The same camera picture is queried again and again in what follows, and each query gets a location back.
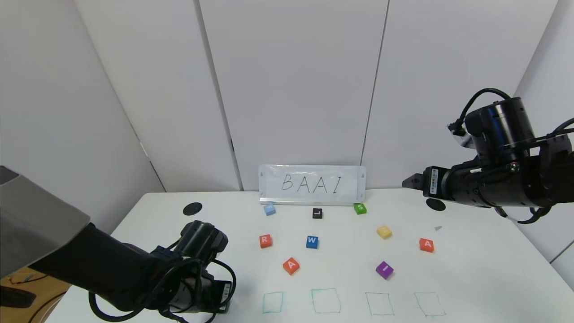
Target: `black cable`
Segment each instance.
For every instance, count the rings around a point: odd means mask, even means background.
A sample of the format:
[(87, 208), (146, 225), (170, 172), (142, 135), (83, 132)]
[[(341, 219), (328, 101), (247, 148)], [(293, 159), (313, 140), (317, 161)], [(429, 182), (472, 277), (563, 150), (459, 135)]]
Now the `black cable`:
[[(237, 284), (237, 277), (235, 276), (235, 272), (233, 271), (233, 269), (231, 269), (231, 267), (229, 267), (226, 263), (221, 262), (219, 260), (214, 259), (213, 260), (214, 263), (222, 266), (223, 268), (225, 268), (227, 271), (229, 271), (229, 273), (231, 274), (231, 279), (232, 279), (232, 284), (231, 284), (231, 290), (227, 296), (227, 298), (221, 302), (219, 305), (213, 307), (212, 309), (201, 309), (199, 308), (199, 301), (196, 302), (196, 305), (198, 307), (198, 309), (202, 310), (203, 312), (216, 312), (218, 308), (222, 307), (222, 306), (226, 306), (227, 303), (229, 303), (229, 300), (231, 299), (231, 297), (233, 296), (233, 294), (235, 293), (235, 286)], [(123, 316), (111, 316), (108, 315), (104, 312), (102, 312), (100, 310), (100, 308), (98, 307), (98, 303), (96, 302), (96, 295), (92, 292), (88, 292), (88, 300), (90, 303), (90, 308), (92, 309), (92, 312), (94, 312), (94, 314), (104, 320), (104, 321), (108, 321), (108, 322), (122, 322), (122, 321), (126, 321), (129, 320), (130, 318), (133, 318), (134, 316), (136, 316), (137, 314), (139, 314), (152, 300), (155, 299), (155, 297), (157, 296), (157, 294), (162, 290), (163, 285), (165, 283), (166, 280), (168, 280), (168, 278), (170, 278), (177, 270), (179, 270), (181, 267), (183, 266), (187, 266), (189, 264), (195, 263), (198, 266), (198, 277), (195, 279), (195, 291), (196, 291), (196, 300), (199, 300), (201, 297), (201, 269), (202, 269), (202, 265), (201, 262), (199, 261), (199, 259), (193, 259), (193, 258), (187, 258), (179, 263), (177, 263), (175, 266), (173, 266), (172, 268), (170, 268), (168, 270), (168, 272), (160, 279), (160, 281), (156, 284), (156, 286), (154, 287), (154, 289), (152, 290), (151, 293), (148, 294), (148, 296), (146, 297), (146, 299), (141, 303), (141, 305), (133, 310), (132, 312), (123, 315)], [(184, 318), (179, 317), (171, 312), (169, 312), (169, 314), (166, 312), (169, 311), (169, 308), (163, 308), (161, 310), (159, 310), (160, 314), (164, 317), (168, 317), (172, 320), (176, 320), (180, 323), (188, 323)], [(215, 314), (213, 314), (213, 316), (207, 320), (205, 323), (211, 323), (214, 318), (215, 318)]]
[(15, 282), (15, 283), (12, 281), (12, 277), (10, 277), (8, 280), (10, 281), (10, 283), (11, 283), (12, 285), (22, 285), (22, 284), (37, 282), (38, 280), (44, 279), (44, 278), (46, 278), (46, 277), (48, 277), (48, 275), (44, 275), (44, 276), (42, 276), (42, 277), (40, 277), (40, 278), (36, 278), (36, 279), (30, 279), (30, 280), (25, 280), (25, 281), (23, 281), (23, 282)]
[(169, 250), (173, 249), (173, 247), (177, 246), (177, 244), (179, 243), (180, 240), (181, 240), (181, 239), (177, 239), (176, 242), (174, 242), (174, 243), (172, 243), (171, 245), (169, 245), (168, 249), (169, 249)]
[(561, 125), (559, 125), (558, 127), (556, 127), (556, 129), (554, 129), (554, 132), (560, 131), (560, 130), (564, 130), (566, 129), (566, 127), (568, 127), (569, 125), (574, 124), (574, 118), (568, 119), (566, 121), (564, 121)]
[[(237, 277), (235, 276), (235, 272), (233, 271), (233, 269), (231, 269), (231, 267), (229, 267), (226, 263), (221, 262), (217, 259), (214, 259), (212, 262), (222, 266), (231, 274), (231, 281), (232, 281), (231, 282), (231, 290), (229, 291), (227, 298), (223, 302), (221, 302), (221, 304), (213, 307), (212, 309), (202, 309), (202, 308), (200, 308), (199, 301), (196, 302), (197, 308), (199, 310), (201, 310), (202, 312), (213, 312), (213, 315), (211, 316), (211, 318), (209, 318), (209, 320), (205, 321), (204, 323), (211, 323), (215, 319), (215, 316), (217, 314), (217, 310), (220, 307), (226, 306), (229, 303), (229, 301), (231, 300), (231, 297), (233, 296), (233, 294), (235, 294), (235, 286), (237, 285)], [(201, 294), (201, 275), (195, 279), (195, 293), (196, 293), (195, 299), (199, 300), (199, 298), (201, 297), (201, 295), (200, 295)], [(160, 312), (160, 315), (162, 315), (163, 317), (178, 321), (179, 323), (189, 323), (188, 321), (186, 321), (181, 316), (177, 316), (177, 315), (173, 314), (169, 310), (169, 306), (166, 306), (162, 309), (158, 309), (158, 312)]]
[(499, 172), (505, 172), (506, 173), (507, 172), (506, 165), (494, 167), (494, 168), (491, 168), (489, 170), (476, 172), (476, 173), (471, 173), (470, 171), (468, 171), (468, 172), (463, 174), (463, 179), (466, 183), (468, 183), (468, 182), (472, 182), (475, 180), (484, 179), (487, 176), (494, 175), (494, 174), (499, 173)]
[(102, 312), (100, 310), (100, 308), (98, 307), (98, 303), (96, 302), (96, 294), (94, 294), (92, 292), (88, 292), (88, 300), (90, 302), (90, 308), (92, 309), (92, 312), (94, 312), (94, 314), (97, 317), (99, 317), (100, 319), (102, 319), (104, 321), (122, 322), (122, 321), (129, 320), (130, 318), (139, 314), (149, 303), (151, 303), (152, 300), (155, 299), (157, 294), (162, 290), (165, 281), (168, 280), (176, 271), (178, 271), (183, 266), (186, 266), (186, 265), (189, 265), (192, 263), (198, 263), (198, 262), (199, 262), (199, 259), (187, 258), (187, 259), (184, 259), (183, 261), (177, 263), (172, 268), (170, 268), (168, 270), (168, 272), (156, 284), (156, 286), (154, 287), (152, 292), (148, 294), (146, 299), (135, 310), (133, 310), (132, 312), (130, 312), (126, 315), (111, 316), (111, 315), (108, 315), (108, 314)]
[(510, 96), (506, 93), (504, 93), (503, 91), (500, 91), (498, 89), (494, 89), (492, 87), (488, 87), (486, 89), (482, 89), (478, 92), (475, 93), (475, 95), (472, 96), (472, 98), (468, 101), (468, 103), (466, 104), (466, 106), (464, 107), (462, 113), (460, 113), (460, 120), (464, 120), (464, 117), (466, 116), (468, 109), (470, 109), (470, 106), (474, 103), (474, 101), (481, 96), (484, 93), (494, 93), (494, 94), (498, 94), (500, 97), (502, 97), (505, 100), (510, 99)]
[(38, 313), (44, 308), (44, 306), (50, 304), (50, 302), (52, 302), (54, 299), (56, 299), (56, 298), (58, 298), (58, 297), (64, 295), (65, 293), (66, 293), (66, 292), (57, 294), (56, 296), (54, 296), (54, 297), (50, 298), (49, 300), (47, 300), (47, 301), (46, 301), (44, 304), (42, 304), (40, 307), (38, 307), (38, 309), (36, 310), (36, 312), (34, 312), (34, 314), (32, 314), (32, 317), (30, 317), (30, 319), (28, 320), (28, 323), (32, 323), (32, 320), (36, 317), (36, 315), (38, 315)]
[(507, 180), (508, 178), (512, 177), (512, 173), (511, 172), (506, 172), (504, 174), (502, 174), (502, 176), (500, 176), (499, 178), (495, 178), (495, 179), (491, 179), (491, 180), (482, 180), (482, 184), (497, 184), (500, 183), (504, 180)]
[(465, 105), (463, 111), (460, 113), (460, 117), (453, 123), (448, 125), (448, 130), (451, 131), (452, 134), (455, 134), (457, 136), (464, 136), (464, 134), (466, 133), (463, 130), (463, 123), (464, 123), (464, 118), (468, 112), (468, 109), (470, 109), (471, 105), (474, 103), (474, 101), (482, 94), (484, 93), (494, 93), (494, 94), (498, 94), (500, 95), (503, 99), (508, 100), (510, 99), (510, 96), (506, 93), (504, 93), (503, 91), (500, 91), (498, 89), (494, 89), (492, 87), (488, 87), (486, 89), (482, 89), (478, 92), (476, 92), (472, 98), (468, 101), (468, 103)]
[(191, 299), (191, 301), (189, 302), (189, 306), (185, 307), (183, 309), (179, 309), (177, 312), (172, 312), (173, 314), (179, 314), (179, 313), (185, 313), (187, 312), (193, 305), (195, 305), (196, 301), (195, 301), (195, 295), (193, 294), (193, 288), (191, 287), (191, 285), (185, 281), (185, 279), (180, 279), (180, 284), (182, 284), (183, 286), (185, 286), (185, 288), (187, 288), (187, 290), (189, 291), (189, 297)]
[(554, 130), (553, 132), (547, 134), (546, 136), (534, 138), (534, 141), (545, 140), (553, 137), (562, 136), (563, 134), (573, 133), (574, 129), (562, 129), (562, 130)]
[(524, 221), (517, 221), (520, 224), (531, 224), (534, 223), (536, 221), (538, 221), (541, 217), (547, 215), (550, 212), (550, 209), (552, 207), (539, 207), (538, 210), (531, 207), (530, 208), (530, 213), (532, 213), (532, 217), (528, 220), (524, 220)]
[(497, 206), (494, 208), (494, 210), (498, 213), (499, 216), (506, 218), (508, 217), (508, 214), (506, 214), (506, 212), (504, 211), (503, 208), (501, 208), (500, 206)]

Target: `whiteboard sign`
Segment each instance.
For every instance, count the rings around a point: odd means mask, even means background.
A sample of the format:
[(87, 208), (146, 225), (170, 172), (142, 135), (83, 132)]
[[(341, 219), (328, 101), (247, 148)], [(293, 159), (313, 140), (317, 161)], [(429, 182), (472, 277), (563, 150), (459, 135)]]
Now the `whiteboard sign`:
[(364, 200), (364, 166), (261, 165), (259, 201), (300, 205), (353, 205)]

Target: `green letter block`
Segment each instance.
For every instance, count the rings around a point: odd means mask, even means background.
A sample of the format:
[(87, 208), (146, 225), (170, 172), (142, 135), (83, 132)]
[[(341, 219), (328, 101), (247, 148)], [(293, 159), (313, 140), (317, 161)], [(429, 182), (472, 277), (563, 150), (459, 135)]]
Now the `green letter block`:
[(357, 212), (357, 214), (365, 214), (367, 213), (367, 208), (363, 203), (355, 203), (355, 212)]

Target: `orange letter block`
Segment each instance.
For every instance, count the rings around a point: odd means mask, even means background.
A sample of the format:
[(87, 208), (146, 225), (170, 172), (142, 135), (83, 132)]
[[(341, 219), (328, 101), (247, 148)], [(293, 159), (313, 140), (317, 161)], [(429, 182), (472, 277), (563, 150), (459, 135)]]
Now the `orange letter block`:
[(270, 234), (266, 234), (264, 236), (259, 236), (259, 245), (261, 248), (271, 247), (273, 244), (273, 239), (271, 239)]
[(426, 252), (435, 251), (435, 245), (432, 242), (432, 240), (421, 238), (421, 240), (418, 241), (418, 244), (421, 247), (422, 251), (426, 251)]
[(293, 257), (291, 257), (283, 264), (283, 268), (287, 270), (289, 275), (293, 275), (293, 273), (299, 269), (299, 263)]

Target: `white table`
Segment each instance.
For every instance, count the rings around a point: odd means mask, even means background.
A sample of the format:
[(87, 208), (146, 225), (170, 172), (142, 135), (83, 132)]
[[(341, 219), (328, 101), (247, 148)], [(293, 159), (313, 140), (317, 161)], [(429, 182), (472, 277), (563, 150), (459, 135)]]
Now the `white table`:
[[(191, 202), (201, 202), (203, 210), (184, 216)], [(222, 230), (229, 245), (219, 259), (235, 270), (238, 285), (230, 312), (215, 322), (574, 322), (574, 292), (516, 226), (494, 211), (448, 203), (446, 211), (436, 212), (419, 191), (406, 189), (369, 190), (365, 205), (368, 213), (362, 215), (352, 207), (325, 206), (324, 218), (314, 220), (313, 206), (278, 205), (276, 214), (265, 216), (256, 192), (151, 193), (113, 236), (151, 251), (174, 242), (192, 220)], [(393, 230), (386, 240), (375, 232), (383, 224)], [(258, 236), (268, 233), (273, 246), (260, 249)], [(319, 237), (319, 249), (305, 247), (307, 235)], [(419, 250), (421, 237), (434, 241), (434, 253)], [(301, 264), (293, 276), (282, 267), (290, 257)], [(389, 280), (375, 272), (382, 261), (395, 270)], [(208, 270), (216, 279), (229, 279), (215, 264)], [(311, 292), (317, 289), (329, 290)], [(281, 312), (264, 314), (263, 295), (273, 292), (283, 292)], [(277, 301), (277, 295), (267, 300)], [(192, 323), (208, 318), (183, 316)], [(132, 321), (169, 322), (149, 310)], [(87, 292), (72, 287), (48, 318), (53, 322), (100, 321)]]

